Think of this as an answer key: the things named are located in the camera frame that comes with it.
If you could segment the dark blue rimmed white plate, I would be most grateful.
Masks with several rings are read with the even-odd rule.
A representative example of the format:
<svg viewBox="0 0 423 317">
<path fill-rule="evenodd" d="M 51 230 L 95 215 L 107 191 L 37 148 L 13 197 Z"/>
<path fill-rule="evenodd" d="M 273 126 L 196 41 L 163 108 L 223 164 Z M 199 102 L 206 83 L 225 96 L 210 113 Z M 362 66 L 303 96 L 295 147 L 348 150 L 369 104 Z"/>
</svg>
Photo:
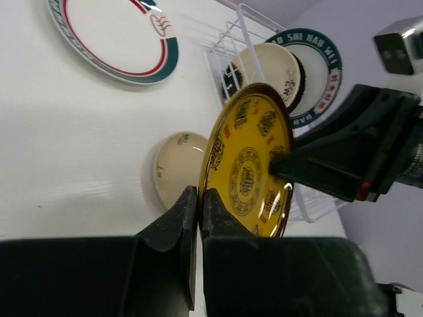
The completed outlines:
<svg viewBox="0 0 423 317">
<path fill-rule="evenodd" d="M 287 29 L 266 42 L 288 49 L 303 69 L 304 91 L 289 115 L 293 127 L 317 122 L 334 102 L 342 82 L 342 58 L 335 43 L 327 35 L 310 28 Z"/>
</svg>

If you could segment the yellow brown patterned plate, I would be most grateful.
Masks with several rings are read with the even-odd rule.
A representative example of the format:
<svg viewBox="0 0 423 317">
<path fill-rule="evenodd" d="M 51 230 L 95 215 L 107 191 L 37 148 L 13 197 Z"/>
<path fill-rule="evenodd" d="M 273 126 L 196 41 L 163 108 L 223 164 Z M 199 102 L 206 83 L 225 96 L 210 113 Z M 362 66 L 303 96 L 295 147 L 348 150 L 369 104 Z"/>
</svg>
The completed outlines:
<svg viewBox="0 0 423 317">
<path fill-rule="evenodd" d="M 286 106 L 266 83 L 236 92 L 209 138 L 198 186 L 217 190 L 224 208 L 250 233 L 281 237 L 288 221 L 293 183 L 270 174 L 270 162 L 291 153 L 293 131 Z"/>
</svg>

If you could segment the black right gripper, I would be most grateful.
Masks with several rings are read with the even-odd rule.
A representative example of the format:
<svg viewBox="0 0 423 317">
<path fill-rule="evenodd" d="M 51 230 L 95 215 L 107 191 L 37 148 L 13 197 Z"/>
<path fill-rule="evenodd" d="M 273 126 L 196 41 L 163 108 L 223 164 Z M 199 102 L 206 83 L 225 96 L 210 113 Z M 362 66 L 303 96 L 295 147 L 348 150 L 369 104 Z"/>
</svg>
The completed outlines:
<svg viewBox="0 0 423 317">
<path fill-rule="evenodd" d="M 375 202 L 395 182 L 422 188 L 422 97 L 395 91 L 392 125 L 314 129 L 269 172 L 352 202 Z"/>
</svg>

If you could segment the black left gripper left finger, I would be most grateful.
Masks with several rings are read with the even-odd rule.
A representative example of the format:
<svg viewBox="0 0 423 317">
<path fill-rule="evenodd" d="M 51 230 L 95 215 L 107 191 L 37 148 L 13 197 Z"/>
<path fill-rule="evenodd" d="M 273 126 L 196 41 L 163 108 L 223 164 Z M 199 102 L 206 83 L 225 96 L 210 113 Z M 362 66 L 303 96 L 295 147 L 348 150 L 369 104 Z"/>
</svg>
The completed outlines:
<svg viewBox="0 0 423 317">
<path fill-rule="evenodd" d="M 2 316 L 188 316 L 197 189 L 133 236 L 1 243 Z"/>
</svg>

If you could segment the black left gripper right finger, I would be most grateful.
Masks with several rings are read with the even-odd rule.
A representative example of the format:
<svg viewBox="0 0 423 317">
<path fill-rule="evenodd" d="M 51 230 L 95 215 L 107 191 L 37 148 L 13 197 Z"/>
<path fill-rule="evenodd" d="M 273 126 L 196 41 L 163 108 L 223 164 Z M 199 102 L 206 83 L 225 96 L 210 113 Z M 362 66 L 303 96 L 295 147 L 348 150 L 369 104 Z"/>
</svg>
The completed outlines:
<svg viewBox="0 0 423 317">
<path fill-rule="evenodd" d="M 208 316 L 378 316 L 380 290 L 364 253 L 337 237 L 261 238 L 204 193 Z"/>
</svg>

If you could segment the cream plate with black patch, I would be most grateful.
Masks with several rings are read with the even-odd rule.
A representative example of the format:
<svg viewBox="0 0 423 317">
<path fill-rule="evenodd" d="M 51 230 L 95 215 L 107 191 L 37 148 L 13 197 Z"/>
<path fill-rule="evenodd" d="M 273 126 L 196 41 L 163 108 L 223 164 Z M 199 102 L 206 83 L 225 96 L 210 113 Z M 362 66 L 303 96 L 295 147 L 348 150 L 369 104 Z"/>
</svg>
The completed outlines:
<svg viewBox="0 0 423 317">
<path fill-rule="evenodd" d="M 295 57 L 289 50 L 273 43 L 255 44 L 253 48 L 264 82 L 278 91 L 288 109 L 299 89 L 300 72 Z M 258 81 L 252 55 L 246 48 L 235 56 L 224 70 L 222 97 L 227 100 L 239 87 Z"/>
</svg>

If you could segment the cream plate with small prints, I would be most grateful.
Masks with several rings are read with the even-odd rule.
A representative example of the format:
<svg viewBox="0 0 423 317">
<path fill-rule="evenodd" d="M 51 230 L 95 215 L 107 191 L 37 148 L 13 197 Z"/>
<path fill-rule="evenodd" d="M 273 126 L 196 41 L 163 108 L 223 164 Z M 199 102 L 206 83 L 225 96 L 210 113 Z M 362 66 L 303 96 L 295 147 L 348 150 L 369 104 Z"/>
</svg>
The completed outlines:
<svg viewBox="0 0 423 317">
<path fill-rule="evenodd" d="M 153 160 L 153 181 L 164 208 L 169 210 L 186 186 L 197 186 L 208 139 L 179 131 L 163 140 Z"/>
</svg>

